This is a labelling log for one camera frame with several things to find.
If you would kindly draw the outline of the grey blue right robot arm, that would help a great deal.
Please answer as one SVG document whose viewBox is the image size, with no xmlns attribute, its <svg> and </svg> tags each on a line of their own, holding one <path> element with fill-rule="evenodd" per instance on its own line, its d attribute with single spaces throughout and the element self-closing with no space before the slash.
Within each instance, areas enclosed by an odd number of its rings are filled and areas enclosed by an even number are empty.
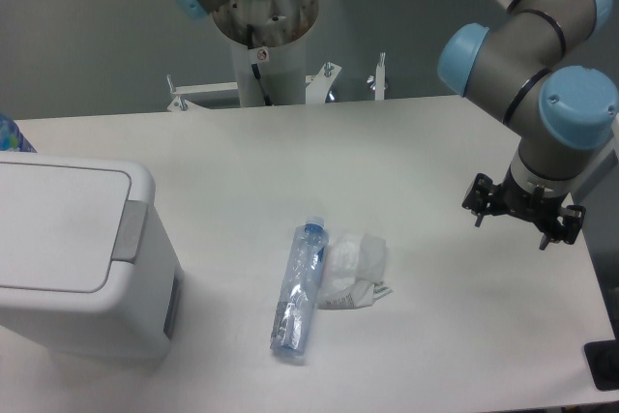
<svg viewBox="0 0 619 413">
<path fill-rule="evenodd" d="M 463 205 L 478 219 L 510 215 L 553 242 L 572 242 L 585 210 L 565 199 L 610 139 L 618 90 L 563 59 L 607 22 L 613 0 L 496 1 L 508 21 L 461 27 L 437 66 L 445 84 L 520 139 L 504 180 L 478 175 Z"/>
</svg>

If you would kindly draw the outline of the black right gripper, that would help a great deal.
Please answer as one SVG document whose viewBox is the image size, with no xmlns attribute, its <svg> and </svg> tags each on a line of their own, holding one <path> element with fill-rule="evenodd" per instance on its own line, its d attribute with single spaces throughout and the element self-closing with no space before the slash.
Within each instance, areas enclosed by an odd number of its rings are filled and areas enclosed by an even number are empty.
<svg viewBox="0 0 619 413">
<path fill-rule="evenodd" d="M 541 232 L 539 250 L 549 244 L 573 245 L 581 231 L 586 208 L 581 205 L 563 207 L 565 196 L 545 197 L 541 188 L 534 192 L 523 189 L 512 174 L 495 185 L 484 173 L 478 173 L 469 186 L 462 207 L 475 216 L 480 227 L 486 216 L 508 215 L 534 224 Z"/>
</svg>

